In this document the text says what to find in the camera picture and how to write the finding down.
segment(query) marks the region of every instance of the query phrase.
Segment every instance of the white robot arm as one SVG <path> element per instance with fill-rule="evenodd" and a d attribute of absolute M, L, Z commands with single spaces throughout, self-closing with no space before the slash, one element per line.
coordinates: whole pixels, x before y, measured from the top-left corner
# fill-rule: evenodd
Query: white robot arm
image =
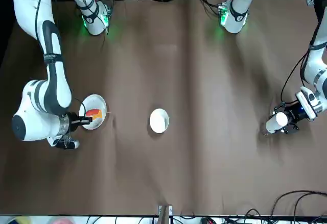
<path fill-rule="evenodd" d="M 106 5 L 95 0 L 75 1 L 83 18 L 87 19 L 86 27 L 91 34 L 100 34 L 108 27 Z M 41 46 L 48 79 L 26 84 L 21 104 L 12 119 L 13 131 L 24 141 L 47 139 L 51 146 L 77 148 L 79 143 L 70 138 L 70 132 L 78 125 L 90 123 L 91 119 L 67 112 L 72 94 L 66 80 L 51 0 L 14 0 L 14 8 L 20 27 Z"/>
<path fill-rule="evenodd" d="M 301 78 L 315 88 L 315 92 L 302 86 L 293 103 L 281 103 L 274 109 L 266 122 L 266 131 L 290 133 L 297 131 L 297 123 L 302 119 L 313 121 L 318 113 L 327 109 L 327 65 L 322 55 L 327 45 L 327 1 L 320 1 L 323 17 L 318 19 L 317 28 L 310 41 L 307 53 L 301 64 Z"/>
<path fill-rule="evenodd" d="M 238 33 L 246 22 L 252 0 L 227 0 L 218 5 L 220 24 L 232 34 Z"/>

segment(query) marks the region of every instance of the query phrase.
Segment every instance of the white bowl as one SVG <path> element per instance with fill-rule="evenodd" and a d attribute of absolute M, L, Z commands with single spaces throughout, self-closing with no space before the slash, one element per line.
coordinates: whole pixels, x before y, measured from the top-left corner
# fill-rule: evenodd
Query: white bowl
<path fill-rule="evenodd" d="M 85 106 L 86 111 L 91 109 L 100 109 L 102 112 L 102 118 L 94 119 L 89 125 L 83 125 L 87 130 L 94 130 L 98 128 L 106 118 L 107 114 L 107 105 L 102 96 L 97 94 L 89 95 L 84 99 L 83 104 Z M 84 116 L 85 110 L 83 105 L 80 106 L 79 116 Z"/>
<path fill-rule="evenodd" d="M 168 113 L 162 109 L 155 109 L 150 115 L 150 127 L 155 133 L 163 133 L 169 125 Z"/>

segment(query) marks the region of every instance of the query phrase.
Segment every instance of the white cup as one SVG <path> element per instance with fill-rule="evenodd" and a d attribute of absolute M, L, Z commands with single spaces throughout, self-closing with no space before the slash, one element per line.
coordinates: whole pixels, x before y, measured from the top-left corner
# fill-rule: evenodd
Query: white cup
<path fill-rule="evenodd" d="M 150 115 L 150 127 L 155 133 L 163 133 L 168 128 L 169 116 L 168 113 L 162 109 L 155 109 Z"/>

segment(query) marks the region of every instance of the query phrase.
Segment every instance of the orange food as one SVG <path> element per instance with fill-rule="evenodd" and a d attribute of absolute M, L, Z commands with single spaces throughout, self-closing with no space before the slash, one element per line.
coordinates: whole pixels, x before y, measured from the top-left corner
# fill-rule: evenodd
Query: orange food
<path fill-rule="evenodd" d="M 100 109 L 90 109 L 86 112 L 87 117 L 92 117 L 93 120 L 96 118 L 102 118 L 102 111 Z"/>

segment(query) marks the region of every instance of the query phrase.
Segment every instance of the brown table surface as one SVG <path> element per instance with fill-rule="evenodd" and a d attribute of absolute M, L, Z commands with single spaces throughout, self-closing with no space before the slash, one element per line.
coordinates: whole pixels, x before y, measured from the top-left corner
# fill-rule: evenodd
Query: brown table surface
<path fill-rule="evenodd" d="M 108 36 L 88 35 L 73 3 L 56 15 L 73 96 L 100 94 L 112 113 L 73 134 L 75 151 L 16 140 L 22 88 L 45 78 L 36 41 L 16 24 L 0 73 L 0 213 L 152 215 L 169 203 L 174 214 L 269 214 L 284 192 L 327 191 L 327 115 L 295 135 L 258 136 L 316 27 L 305 0 L 254 0 L 238 35 L 197 0 L 117 2 Z M 299 88 L 297 70 L 285 100 Z M 156 137 L 147 121 L 157 107 L 170 125 Z M 292 214 L 297 196 L 275 213 Z M 319 215 L 325 201 L 307 197 L 298 214 Z"/>

